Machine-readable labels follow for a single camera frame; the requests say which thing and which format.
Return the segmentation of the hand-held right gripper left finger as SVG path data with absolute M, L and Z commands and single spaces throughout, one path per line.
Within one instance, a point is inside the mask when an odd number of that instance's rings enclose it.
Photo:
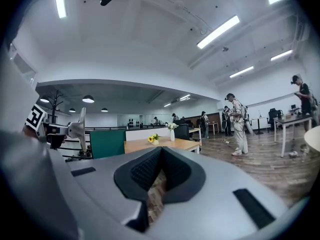
M 160 240 L 148 233 L 148 190 L 162 148 L 65 163 L 68 204 L 83 240 Z

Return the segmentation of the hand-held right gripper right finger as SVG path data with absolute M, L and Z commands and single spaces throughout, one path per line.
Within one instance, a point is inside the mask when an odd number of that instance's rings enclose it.
M 178 150 L 199 164 L 206 179 L 201 190 L 187 202 L 166 204 L 149 228 L 156 240 L 235 240 L 258 231 L 234 191 L 248 190 L 275 218 L 288 211 L 271 189 L 239 167 L 219 159 Z

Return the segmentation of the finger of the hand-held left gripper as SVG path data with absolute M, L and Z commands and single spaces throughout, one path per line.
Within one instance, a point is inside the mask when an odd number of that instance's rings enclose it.
M 67 125 L 60 124 L 48 124 L 48 134 L 49 135 L 58 135 L 58 136 L 67 136 L 69 132 L 69 127 Z

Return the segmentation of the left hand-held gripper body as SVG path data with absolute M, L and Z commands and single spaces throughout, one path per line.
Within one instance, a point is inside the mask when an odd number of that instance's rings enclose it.
M 58 149 L 65 142 L 66 135 L 49 134 L 48 114 L 37 104 L 32 107 L 25 123 L 24 134 L 48 144 L 51 149 Z

